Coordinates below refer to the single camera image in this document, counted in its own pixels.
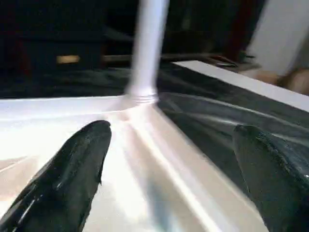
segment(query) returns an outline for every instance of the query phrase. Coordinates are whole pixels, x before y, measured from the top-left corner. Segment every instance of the white wall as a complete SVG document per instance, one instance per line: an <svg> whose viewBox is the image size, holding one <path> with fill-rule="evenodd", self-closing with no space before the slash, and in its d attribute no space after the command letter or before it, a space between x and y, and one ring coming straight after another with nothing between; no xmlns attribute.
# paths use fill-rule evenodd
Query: white wall
<svg viewBox="0 0 309 232"><path fill-rule="evenodd" d="M264 70L289 71L309 28L309 0L268 0L249 51Z"/></svg>

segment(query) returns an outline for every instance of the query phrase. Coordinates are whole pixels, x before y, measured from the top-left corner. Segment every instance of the white surface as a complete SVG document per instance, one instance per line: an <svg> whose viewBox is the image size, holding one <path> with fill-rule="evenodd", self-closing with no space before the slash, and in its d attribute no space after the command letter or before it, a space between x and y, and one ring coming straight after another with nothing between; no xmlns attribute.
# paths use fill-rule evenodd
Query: white surface
<svg viewBox="0 0 309 232"><path fill-rule="evenodd" d="M156 73L162 48L169 0L141 0L134 42L132 77L127 88L135 99L156 95Z"/></svg>
<svg viewBox="0 0 309 232"><path fill-rule="evenodd" d="M309 112L308 96L254 80L238 73L220 69L200 61L181 61L175 64Z"/></svg>
<svg viewBox="0 0 309 232"><path fill-rule="evenodd" d="M286 74L309 29L308 0L268 0L249 50L263 70Z"/></svg>
<svg viewBox="0 0 309 232"><path fill-rule="evenodd" d="M34 102L25 100L25 105ZM0 189L0 215L66 139L85 124L106 119L112 125L111 148L85 232L267 231L243 194L156 107L143 104L123 111L91 111L81 114L76 107L76 115L60 116L55 106L56 117L42 114L40 118L32 111L28 119L20 115L1 122L3 135L9 134L5 131L10 126L14 128L5 141L13 147L4 146L2 160L10 154L31 162L22 160L15 171L8 172L9 167L0 172L15 180L2 179L6 188ZM19 174L25 178L14 178Z"/></svg>

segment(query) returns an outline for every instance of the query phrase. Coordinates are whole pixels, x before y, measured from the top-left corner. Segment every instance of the white pole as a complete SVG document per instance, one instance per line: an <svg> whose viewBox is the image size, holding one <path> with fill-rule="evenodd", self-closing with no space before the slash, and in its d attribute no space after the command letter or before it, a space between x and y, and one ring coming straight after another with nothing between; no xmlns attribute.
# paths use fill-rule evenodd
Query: white pole
<svg viewBox="0 0 309 232"><path fill-rule="evenodd" d="M127 94L139 103L157 100L155 80L168 5L169 0L140 0L132 77L126 89Z"/></svg>

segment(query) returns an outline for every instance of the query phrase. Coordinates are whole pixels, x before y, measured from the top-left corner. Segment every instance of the black plastic sheet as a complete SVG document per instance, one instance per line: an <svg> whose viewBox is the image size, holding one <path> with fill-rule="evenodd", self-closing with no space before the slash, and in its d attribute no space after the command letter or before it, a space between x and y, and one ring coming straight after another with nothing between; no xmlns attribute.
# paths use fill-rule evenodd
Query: black plastic sheet
<svg viewBox="0 0 309 232"><path fill-rule="evenodd" d="M0 86L0 97L120 95L124 93L129 77L128 68L37 74L32 78L3 76L6 81ZM280 146L286 157L304 157L309 152L308 112L174 64L161 65L157 87L159 108L258 208L259 202L254 200L247 188L255 185L255 180L242 172L243 164L239 166L235 156L235 127L254 125L268 131L278 140L284 139L286 144L293 147L291 152L285 146ZM307 166L300 164L301 162L289 162L287 165L295 170L308 170ZM260 163L260 166L266 167L266 164ZM274 171L276 168L269 164L269 172ZM294 184L300 189L301 186L298 185L303 183ZM268 194L269 198L276 199L281 193L279 188L274 188ZM298 201L304 199L303 195L299 196L296 196ZM276 212L271 211L265 215L263 211L260 212L269 228L279 230L278 220L281 220L281 217L276 215ZM294 218L298 215L298 211L291 213L294 213ZM268 215L273 217L272 220L267 219Z"/></svg>
<svg viewBox="0 0 309 232"><path fill-rule="evenodd" d="M253 126L237 126L234 146L246 186L269 231L309 231L308 148Z"/></svg>
<svg viewBox="0 0 309 232"><path fill-rule="evenodd" d="M0 220L0 231L81 232L111 135L109 122L95 121L69 138L16 198Z"/></svg>

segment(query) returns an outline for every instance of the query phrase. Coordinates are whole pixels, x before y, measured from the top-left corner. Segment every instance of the white rod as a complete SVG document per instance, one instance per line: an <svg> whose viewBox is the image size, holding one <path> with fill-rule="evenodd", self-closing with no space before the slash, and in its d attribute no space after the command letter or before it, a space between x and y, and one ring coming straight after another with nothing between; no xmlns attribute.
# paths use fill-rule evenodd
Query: white rod
<svg viewBox="0 0 309 232"><path fill-rule="evenodd" d="M168 5L169 0L140 0L132 77L126 90L132 98L140 102L157 99L155 80Z"/></svg>

